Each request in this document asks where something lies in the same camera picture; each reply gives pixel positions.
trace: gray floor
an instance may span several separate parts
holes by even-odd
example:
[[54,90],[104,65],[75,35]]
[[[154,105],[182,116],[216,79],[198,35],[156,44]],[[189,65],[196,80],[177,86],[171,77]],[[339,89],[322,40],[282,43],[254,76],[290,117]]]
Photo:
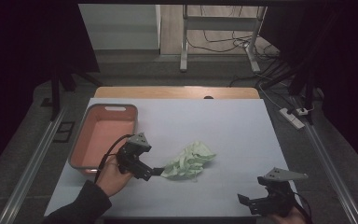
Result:
[[[187,73],[180,73],[178,56],[160,56],[155,52],[133,51],[97,51],[96,55],[101,74],[93,75],[106,86],[226,87],[235,76],[253,75],[243,56],[190,56]],[[269,63],[262,61],[260,66],[266,68]],[[69,106],[62,121],[74,121],[76,132],[96,87],[82,78],[77,76],[74,78],[77,83],[76,91],[62,90],[62,103]],[[235,82],[233,86],[253,87],[256,82],[256,78],[247,79]],[[289,100],[283,85],[276,85],[272,89]],[[280,96],[270,91],[267,91],[267,94],[277,104],[288,106]],[[308,180],[297,181],[296,187],[298,192],[310,202],[314,223],[350,223],[305,131],[294,129],[281,117],[277,107],[266,98],[266,95],[263,92],[260,92],[260,95],[265,99],[289,168],[310,176]],[[49,97],[48,82],[35,89],[34,103],[0,158],[0,214],[48,126],[51,108],[40,105]],[[321,110],[322,104],[323,100],[320,97],[314,102],[315,109],[312,113],[314,126],[358,205],[358,156],[325,119]],[[53,142],[50,145],[15,223],[38,223],[43,218],[74,138],[72,134],[69,142]]]

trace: green cloth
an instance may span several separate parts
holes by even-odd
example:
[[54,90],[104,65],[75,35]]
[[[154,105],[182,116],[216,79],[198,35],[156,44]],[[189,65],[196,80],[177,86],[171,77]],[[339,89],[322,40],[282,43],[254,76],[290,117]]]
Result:
[[187,146],[179,156],[170,161],[161,176],[173,178],[176,176],[184,176],[194,178],[203,170],[202,165],[213,160],[216,154],[202,142],[196,141]]

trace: power strip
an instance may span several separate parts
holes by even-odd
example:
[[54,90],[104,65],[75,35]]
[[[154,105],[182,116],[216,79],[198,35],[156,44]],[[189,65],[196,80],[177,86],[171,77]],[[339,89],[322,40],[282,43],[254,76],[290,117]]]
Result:
[[287,113],[287,108],[282,108],[279,112],[281,112],[282,116],[289,120],[289,122],[292,123],[298,130],[304,128],[305,125],[301,122],[301,120],[297,119],[294,114]]

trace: wall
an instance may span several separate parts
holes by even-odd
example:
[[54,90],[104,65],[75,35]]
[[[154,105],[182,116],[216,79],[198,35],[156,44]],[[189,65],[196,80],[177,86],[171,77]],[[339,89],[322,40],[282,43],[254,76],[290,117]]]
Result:
[[159,5],[79,4],[94,49],[159,49]]

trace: human hand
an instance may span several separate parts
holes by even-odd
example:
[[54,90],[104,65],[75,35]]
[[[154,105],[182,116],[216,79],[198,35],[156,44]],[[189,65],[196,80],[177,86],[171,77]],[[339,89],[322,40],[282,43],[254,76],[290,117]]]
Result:
[[280,217],[275,214],[268,215],[268,217],[276,224],[306,224],[305,218],[295,207],[290,210],[287,217]]
[[105,163],[96,185],[98,185],[108,197],[111,197],[121,191],[132,177],[132,173],[122,174],[118,170],[116,156],[113,156]]

